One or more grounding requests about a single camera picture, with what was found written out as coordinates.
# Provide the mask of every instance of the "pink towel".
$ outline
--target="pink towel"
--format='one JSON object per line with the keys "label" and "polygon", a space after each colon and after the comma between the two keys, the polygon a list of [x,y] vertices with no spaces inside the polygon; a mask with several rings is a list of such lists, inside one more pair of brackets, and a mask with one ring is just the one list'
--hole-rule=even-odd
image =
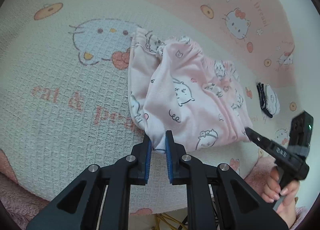
{"label": "pink towel", "polygon": [[186,151],[249,141],[252,126],[230,61],[215,61],[188,37],[162,42],[138,28],[132,35],[128,98],[135,124],[165,153],[172,130]]}

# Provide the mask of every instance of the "peach print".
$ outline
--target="peach print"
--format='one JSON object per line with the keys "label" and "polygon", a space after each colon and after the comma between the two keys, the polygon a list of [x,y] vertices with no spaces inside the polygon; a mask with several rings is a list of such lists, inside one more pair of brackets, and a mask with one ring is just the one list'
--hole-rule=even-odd
{"label": "peach print", "polygon": [[229,163],[229,165],[230,165],[230,167],[232,167],[232,169],[234,170],[234,171],[237,171],[237,169],[239,168],[239,160],[238,159],[231,159],[230,160],[230,163]]}
{"label": "peach print", "polygon": [[152,214],[152,210],[150,208],[141,208],[141,209],[137,210],[136,212],[131,213],[131,215],[139,215],[139,216],[151,215],[151,214]]}
{"label": "peach print", "polygon": [[111,57],[113,65],[119,70],[128,68],[129,55],[130,55],[130,48],[128,48],[125,53],[121,51],[114,52]]}

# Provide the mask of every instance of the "hello kitty face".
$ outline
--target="hello kitty face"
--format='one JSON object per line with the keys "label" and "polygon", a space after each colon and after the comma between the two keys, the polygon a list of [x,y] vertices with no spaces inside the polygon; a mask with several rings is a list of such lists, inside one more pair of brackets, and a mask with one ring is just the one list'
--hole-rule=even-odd
{"label": "hello kitty face", "polygon": [[288,66],[293,64],[293,54],[285,52],[283,55],[280,56],[278,59],[278,63],[282,66]]}
{"label": "hello kitty face", "polygon": [[223,80],[226,76],[226,69],[222,63],[222,61],[215,61],[214,63],[214,73],[219,78],[219,80]]}
{"label": "hello kitty face", "polygon": [[164,45],[157,36],[152,34],[152,31],[146,34],[146,39],[146,49],[152,53],[158,53],[159,46]]}
{"label": "hello kitty face", "polygon": [[289,135],[287,129],[279,129],[276,131],[275,141],[278,144],[286,145],[289,143]]}
{"label": "hello kitty face", "polygon": [[247,35],[250,21],[245,19],[245,13],[239,8],[226,15],[225,23],[230,33],[238,39],[244,39]]}
{"label": "hello kitty face", "polygon": [[126,52],[131,45],[130,34],[138,25],[118,19],[93,19],[70,27],[75,29],[70,34],[79,61],[87,66],[110,60],[116,51]]}
{"label": "hello kitty face", "polygon": [[214,83],[209,83],[204,89],[213,92],[218,98],[223,96],[221,88],[216,86]]}
{"label": "hello kitty face", "polygon": [[134,95],[131,93],[130,94],[130,107],[131,107],[131,112],[137,121],[137,123],[142,121],[141,114],[139,113],[140,111],[140,103],[136,100]]}
{"label": "hello kitty face", "polygon": [[181,107],[183,104],[194,101],[190,88],[183,82],[173,78],[174,90],[176,92],[178,104]]}
{"label": "hello kitty face", "polygon": [[202,131],[200,132],[200,137],[198,137],[199,141],[196,146],[196,150],[200,148],[209,148],[214,145],[216,140],[218,139],[218,134],[214,129],[211,131]]}
{"label": "hello kitty face", "polygon": [[241,96],[241,94],[237,92],[237,90],[236,90],[236,99],[237,99],[237,103],[233,103],[231,106],[233,110],[240,109],[243,104],[243,97]]}

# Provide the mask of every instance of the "orange print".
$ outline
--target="orange print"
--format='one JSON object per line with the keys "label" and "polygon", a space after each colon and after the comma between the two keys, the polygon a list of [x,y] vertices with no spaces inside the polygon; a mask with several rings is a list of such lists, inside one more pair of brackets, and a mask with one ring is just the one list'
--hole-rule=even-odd
{"label": "orange print", "polygon": [[290,103],[289,107],[290,111],[294,112],[297,109],[297,105],[295,102]]}
{"label": "orange print", "polygon": [[210,8],[209,6],[207,5],[202,5],[200,7],[202,13],[207,17],[207,18],[210,18],[212,19],[214,17],[214,13],[213,13],[213,10],[212,8]]}
{"label": "orange print", "polygon": [[42,9],[38,10],[33,18],[34,18],[34,20],[44,19],[46,17],[49,17],[49,16],[57,13],[60,9],[62,9],[62,7],[63,7],[62,3],[56,3],[56,4],[52,4],[50,6],[46,6]]}

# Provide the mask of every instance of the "hello kitty print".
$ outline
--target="hello kitty print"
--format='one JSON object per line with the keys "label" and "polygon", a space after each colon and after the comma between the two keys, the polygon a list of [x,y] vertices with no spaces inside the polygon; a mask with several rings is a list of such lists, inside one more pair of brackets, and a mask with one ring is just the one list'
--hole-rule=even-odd
{"label": "hello kitty print", "polygon": [[248,141],[243,131],[252,123],[235,65],[205,57],[188,37],[162,40],[153,34],[150,45],[157,47],[160,41],[163,48],[159,57],[146,49],[148,36],[141,28],[133,34],[128,98],[132,120],[147,133],[153,149],[165,153],[166,130],[186,151]]}
{"label": "hello kitty print", "polygon": [[112,61],[122,70],[128,67],[131,45],[130,34],[137,24],[119,19],[92,19],[79,25],[70,25],[77,58],[84,66]]}
{"label": "hello kitty print", "polygon": [[225,18],[229,32],[238,39],[244,39],[248,33],[250,21],[245,19],[245,13],[239,8],[231,11]]}

